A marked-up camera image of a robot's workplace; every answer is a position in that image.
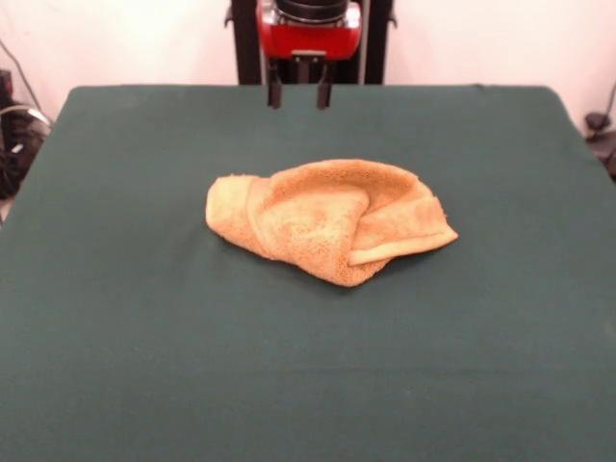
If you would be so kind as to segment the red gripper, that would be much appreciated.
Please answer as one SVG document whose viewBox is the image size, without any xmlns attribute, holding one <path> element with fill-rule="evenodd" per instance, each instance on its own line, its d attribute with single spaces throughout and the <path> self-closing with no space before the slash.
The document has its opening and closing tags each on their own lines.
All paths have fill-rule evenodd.
<svg viewBox="0 0 616 462">
<path fill-rule="evenodd" d="M 344 61 L 360 43 L 362 9 L 353 1 L 259 1 L 255 13 L 261 49 L 269 59 Z M 334 74 L 333 62 L 321 64 L 318 109 L 330 105 Z M 281 101 L 278 61 L 268 60 L 268 106 L 279 109 Z"/>
</svg>

